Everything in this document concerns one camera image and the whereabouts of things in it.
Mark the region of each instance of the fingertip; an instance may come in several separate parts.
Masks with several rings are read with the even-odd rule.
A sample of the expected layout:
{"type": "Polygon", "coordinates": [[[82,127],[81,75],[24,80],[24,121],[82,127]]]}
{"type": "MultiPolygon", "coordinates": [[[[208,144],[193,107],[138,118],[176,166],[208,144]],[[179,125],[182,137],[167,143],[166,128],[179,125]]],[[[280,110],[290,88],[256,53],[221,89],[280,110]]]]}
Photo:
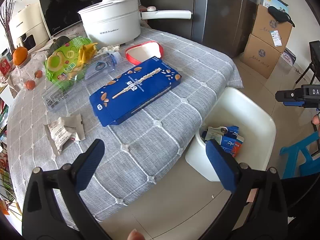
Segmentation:
{"type": "Polygon", "coordinates": [[[134,229],[129,234],[127,240],[145,240],[145,238],[144,238],[143,234],[141,234],[139,231],[134,229]]]}
{"type": "Polygon", "coordinates": [[[319,120],[319,117],[317,114],[312,118],[312,123],[313,124],[320,124],[320,120],[319,120]]]}

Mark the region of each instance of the white electric pot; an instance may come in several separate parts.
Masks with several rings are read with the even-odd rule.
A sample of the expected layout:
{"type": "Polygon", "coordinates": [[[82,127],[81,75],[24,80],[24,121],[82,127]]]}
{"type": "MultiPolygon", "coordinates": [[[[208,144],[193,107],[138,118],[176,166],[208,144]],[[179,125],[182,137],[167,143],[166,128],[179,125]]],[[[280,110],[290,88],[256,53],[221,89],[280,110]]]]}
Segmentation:
{"type": "Polygon", "coordinates": [[[190,11],[148,11],[140,14],[138,0],[102,0],[78,12],[85,32],[98,47],[123,44],[140,35],[140,19],[190,19],[190,11]]]}

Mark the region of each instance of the black bag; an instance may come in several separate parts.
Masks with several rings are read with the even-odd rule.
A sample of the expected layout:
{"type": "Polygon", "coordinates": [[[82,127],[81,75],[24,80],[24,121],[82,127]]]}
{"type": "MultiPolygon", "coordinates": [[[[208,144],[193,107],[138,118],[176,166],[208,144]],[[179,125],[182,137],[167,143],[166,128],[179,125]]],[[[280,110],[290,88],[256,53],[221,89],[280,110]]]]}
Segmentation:
{"type": "Polygon", "coordinates": [[[279,11],[276,7],[274,6],[269,6],[268,8],[268,12],[280,23],[284,23],[284,22],[289,22],[292,24],[293,27],[294,23],[291,20],[291,17],[289,14],[287,14],[286,12],[282,12],[279,11]]]}

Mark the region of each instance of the blue milk carton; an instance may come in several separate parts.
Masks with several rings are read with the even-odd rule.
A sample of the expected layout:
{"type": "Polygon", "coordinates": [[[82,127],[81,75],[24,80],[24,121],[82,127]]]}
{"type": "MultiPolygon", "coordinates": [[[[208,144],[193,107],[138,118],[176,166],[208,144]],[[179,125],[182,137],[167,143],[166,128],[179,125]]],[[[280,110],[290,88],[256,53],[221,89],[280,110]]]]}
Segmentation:
{"type": "Polygon", "coordinates": [[[118,125],[180,82],[176,70],[152,57],[93,93],[90,103],[102,126],[118,125]]]}

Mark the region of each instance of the dining table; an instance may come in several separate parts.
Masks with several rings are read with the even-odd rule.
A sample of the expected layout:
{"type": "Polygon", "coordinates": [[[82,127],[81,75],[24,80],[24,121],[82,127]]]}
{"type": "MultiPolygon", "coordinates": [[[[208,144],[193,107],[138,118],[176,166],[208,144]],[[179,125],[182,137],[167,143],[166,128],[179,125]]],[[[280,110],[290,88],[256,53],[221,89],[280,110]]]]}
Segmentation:
{"type": "MultiPolygon", "coordinates": [[[[60,36],[84,36],[82,24],[60,36]]],[[[42,48],[46,50],[50,42],[42,48]]],[[[100,80],[84,86],[71,100],[51,112],[43,93],[52,84],[46,77],[33,90],[22,89],[9,108],[8,159],[16,198],[23,207],[28,181],[35,167],[56,170],[73,163],[99,138],[105,154],[88,187],[80,192],[94,218],[102,221],[135,201],[161,180],[181,157],[225,87],[243,87],[232,59],[194,41],[141,27],[141,34],[120,46],[123,61],[100,80]],[[120,125],[103,127],[94,115],[89,96],[133,67],[125,50],[156,41],[164,49],[162,60],[181,73],[181,84],[138,111],[120,125]],[[60,155],[53,153],[44,125],[59,117],[81,114],[85,139],[69,140],[60,155]]],[[[76,228],[59,190],[54,190],[66,223],[76,228]]]]}

